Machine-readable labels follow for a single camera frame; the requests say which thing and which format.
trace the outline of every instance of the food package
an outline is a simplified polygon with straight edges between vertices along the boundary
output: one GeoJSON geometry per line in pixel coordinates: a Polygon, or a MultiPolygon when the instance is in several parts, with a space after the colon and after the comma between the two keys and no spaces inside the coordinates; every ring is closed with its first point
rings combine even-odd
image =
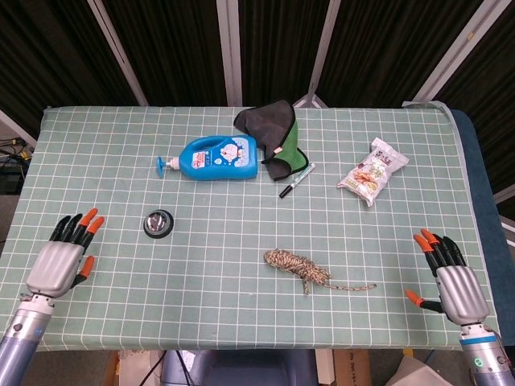
{"type": "Polygon", "coordinates": [[[371,207],[393,172],[408,163],[408,158],[379,138],[370,146],[372,153],[340,181],[336,187],[346,187],[371,207]]]}

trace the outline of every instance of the orange fingertip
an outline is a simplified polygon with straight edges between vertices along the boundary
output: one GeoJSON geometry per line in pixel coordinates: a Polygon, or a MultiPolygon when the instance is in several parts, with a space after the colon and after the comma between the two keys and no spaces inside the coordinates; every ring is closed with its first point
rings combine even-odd
{"type": "Polygon", "coordinates": [[[88,228],[88,232],[94,235],[95,233],[97,233],[98,228],[101,227],[103,223],[104,217],[98,217],[95,221],[93,221],[93,224],[91,224],[91,226],[88,228]]]}
{"type": "Polygon", "coordinates": [[[85,227],[87,227],[89,225],[89,221],[91,221],[92,218],[97,215],[97,213],[98,209],[94,207],[91,211],[89,211],[89,213],[86,216],[83,217],[79,225],[84,225],[85,227]]]}
{"type": "Polygon", "coordinates": [[[417,307],[420,307],[424,299],[420,298],[415,292],[413,292],[411,289],[407,289],[404,291],[408,299],[411,300],[413,304],[415,304],[417,307]]]}
{"type": "Polygon", "coordinates": [[[427,229],[421,229],[420,232],[422,232],[422,235],[426,237],[426,240],[429,242],[429,244],[440,244],[438,239],[433,235],[431,232],[429,232],[427,229]]]}
{"type": "Polygon", "coordinates": [[[84,266],[80,270],[79,274],[84,276],[86,279],[89,277],[91,270],[93,269],[93,263],[95,262],[95,257],[88,256],[86,261],[84,262],[84,266]]]}
{"type": "Polygon", "coordinates": [[[433,252],[433,248],[429,245],[426,239],[420,235],[413,235],[414,240],[420,245],[423,252],[433,252]]]}

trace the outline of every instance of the pump nozzle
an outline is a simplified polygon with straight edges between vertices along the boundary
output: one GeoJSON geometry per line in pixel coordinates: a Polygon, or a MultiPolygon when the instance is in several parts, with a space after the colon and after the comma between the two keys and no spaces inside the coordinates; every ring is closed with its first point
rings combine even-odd
{"type": "Polygon", "coordinates": [[[157,168],[158,175],[161,178],[164,177],[164,168],[166,167],[166,165],[167,165],[167,163],[164,162],[161,157],[157,157],[157,159],[155,160],[155,167],[157,168]]]}
{"type": "Polygon", "coordinates": [[[171,167],[173,170],[180,170],[179,157],[172,157],[170,159],[170,162],[164,162],[161,157],[157,157],[157,159],[155,160],[155,166],[158,170],[159,177],[163,178],[164,169],[167,166],[171,167]]]}

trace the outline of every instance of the bottle label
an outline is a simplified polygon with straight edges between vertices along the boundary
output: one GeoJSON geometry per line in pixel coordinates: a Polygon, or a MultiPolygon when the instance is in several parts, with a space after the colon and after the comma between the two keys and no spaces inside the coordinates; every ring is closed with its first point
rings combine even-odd
{"type": "Polygon", "coordinates": [[[200,167],[206,166],[206,154],[207,151],[197,151],[193,153],[192,167],[194,169],[199,169],[200,167]]]}
{"type": "Polygon", "coordinates": [[[234,143],[228,143],[220,149],[220,156],[216,159],[217,165],[224,164],[243,167],[249,164],[249,141],[245,138],[232,138],[234,143]]]}

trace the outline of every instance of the metal frame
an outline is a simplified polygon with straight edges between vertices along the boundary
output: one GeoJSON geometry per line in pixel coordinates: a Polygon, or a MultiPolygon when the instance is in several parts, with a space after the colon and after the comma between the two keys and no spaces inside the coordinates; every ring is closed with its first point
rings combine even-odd
{"type": "Polygon", "coordinates": [[[37,141],[22,126],[13,121],[7,114],[0,110],[0,122],[19,135],[29,146],[35,147],[37,141]]]}
{"type": "Polygon", "coordinates": [[[238,0],[216,0],[227,106],[243,105],[238,0]]]}
{"type": "Polygon", "coordinates": [[[125,76],[127,83],[130,86],[130,89],[134,93],[134,96],[138,100],[140,106],[148,106],[148,102],[146,101],[145,94],[139,84],[138,78],[132,66],[130,65],[129,58],[127,58],[127,54],[123,49],[122,42],[118,38],[118,34],[114,29],[114,25],[111,22],[111,18],[107,13],[107,10],[104,7],[104,3],[102,0],[88,0],[89,7],[91,11],[95,15],[95,19],[99,27],[102,29],[104,33],[104,37],[113,52],[114,57],[116,58],[120,69],[125,76]]]}
{"type": "Polygon", "coordinates": [[[515,196],[515,183],[511,187],[507,187],[502,191],[498,191],[495,195],[493,195],[493,199],[496,203],[502,203],[507,199],[511,199],[515,196]]]}
{"type": "Polygon", "coordinates": [[[483,2],[413,98],[432,101],[512,0],[483,2]]]}
{"type": "Polygon", "coordinates": [[[340,9],[341,0],[330,0],[328,12],[325,15],[323,23],[322,35],[320,36],[319,49],[316,52],[315,64],[309,82],[307,94],[295,102],[294,107],[316,107],[318,109],[327,106],[315,95],[316,89],[319,87],[320,77],[322,76],[323,65],[328,55],[329,43],[331,42],[332,32],[335,28],[336,17],[340,9]]]}
{"type": "Polygon", "coordinates": [[[506,237],[506,241],[508,245],[515,248],[515,241],[510,240],[510,235],[513,240],[515,240],[515,221],[512,221],[504,216],[499,216],[501,219],[501,226],[508,233],[506,237]]]}

